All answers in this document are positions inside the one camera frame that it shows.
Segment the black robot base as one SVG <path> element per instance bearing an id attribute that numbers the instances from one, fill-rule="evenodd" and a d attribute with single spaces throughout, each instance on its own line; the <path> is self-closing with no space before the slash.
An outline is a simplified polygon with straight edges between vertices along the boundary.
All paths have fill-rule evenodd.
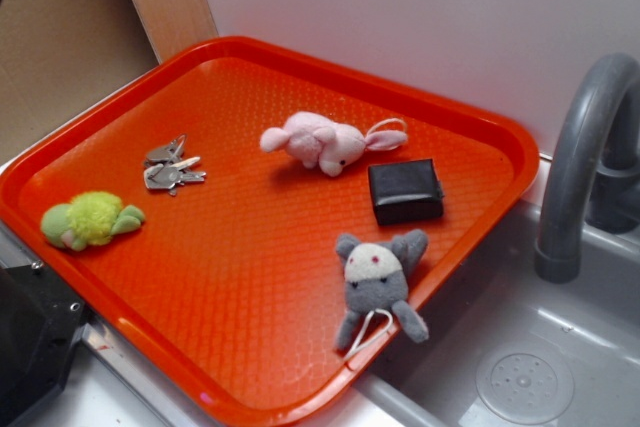
<path id="1" fill-rule="evenodd" d="M 41 261 L 1 270 L 1 424 L 19 426 L 65 389 L 89 309 Z"/>

